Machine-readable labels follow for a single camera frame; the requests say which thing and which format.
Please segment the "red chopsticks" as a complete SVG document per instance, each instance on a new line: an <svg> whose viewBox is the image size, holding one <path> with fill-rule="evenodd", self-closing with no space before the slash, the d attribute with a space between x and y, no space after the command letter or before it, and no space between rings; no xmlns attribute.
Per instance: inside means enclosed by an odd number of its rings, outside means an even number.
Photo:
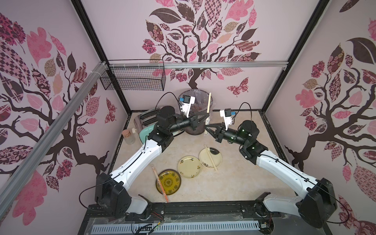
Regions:
<svg viewBox="0 0 376 235"><path fill-rule="evenodd" d="M155 176L156 176L157 182L158 182L158 184L159 184L159 186L160 186L160 189L161 189L162 195L164 196L165 202L166 202L166 203L169 203L168 196L167 196L167 194L166 194L166 192L165 192L165 190L164 190L164 188L163 188L163 185L162 185L162 182L161 182L161 180L160 180L160 178L159 178L159 175L158 175L158 173L157 173L157 170L156 170L156 168L155 168L155 166L154 166L153 164L151 165L151 167L152 167L152 170L153 170L153 172L154 172L154 174L155 174Z"/></svg>

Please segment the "bare wooden chopsticks pair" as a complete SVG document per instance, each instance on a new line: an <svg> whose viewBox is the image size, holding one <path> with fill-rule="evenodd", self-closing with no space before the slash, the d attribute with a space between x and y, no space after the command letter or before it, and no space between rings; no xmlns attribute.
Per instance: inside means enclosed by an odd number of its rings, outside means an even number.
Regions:
<svg viewBox="0 0 376 235"><path fill-rule="evenodd" d="M208 157L209 157L209 159L210 159L210 161L211 161L211 163L212 163L212 165L213 165L213 167L214 167L214 170L215 170L215 171L218 171L218 169L217 169L217 167L216 167L216 165L215 165L215 163L214 163L214 161L213 161L213 158L212 158L212 155L211 155L211 152L210 152L209 148L208 148L206 145L204 145L204 147L205 147L205 150L206 150L206 152L207 152L207 155L208 155Z"/></svg>

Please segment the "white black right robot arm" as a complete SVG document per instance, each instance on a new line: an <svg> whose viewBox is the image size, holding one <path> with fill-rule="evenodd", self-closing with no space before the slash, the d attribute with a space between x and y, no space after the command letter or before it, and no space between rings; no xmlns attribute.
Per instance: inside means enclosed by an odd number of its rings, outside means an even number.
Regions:
<svg viewBox="0 0 376 235"><path fill-rule="evenodd" d="M308 225L320 229L337 210L333 184L326 178L321 180L307 175L289 165L268 148L257 137L259 129L251 120L245 120L237 130L226 123L205 125L207 132L217 141L226 140L240 146L240 154L254 165L272 173L296 193L295 197L268 194L262 204L269 212L282 212L299 216Z"/></svg>

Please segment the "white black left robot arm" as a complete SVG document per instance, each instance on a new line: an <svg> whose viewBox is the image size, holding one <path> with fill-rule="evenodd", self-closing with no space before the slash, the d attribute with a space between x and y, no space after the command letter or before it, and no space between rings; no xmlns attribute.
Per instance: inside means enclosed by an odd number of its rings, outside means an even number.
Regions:
<svg viewBox="0 0 376 235"><path fill-rule="evenodd" d="M207 112L179 115L172 106L165 106L156 115L157 123L143 146L127 162L109 174L97 177L95 201L111 217L121 218L126 213L149 216L151 202L141 196L130 196L128 190L138 175L174 140L174 133L186 128L196 129L205 124Z"/></svg>

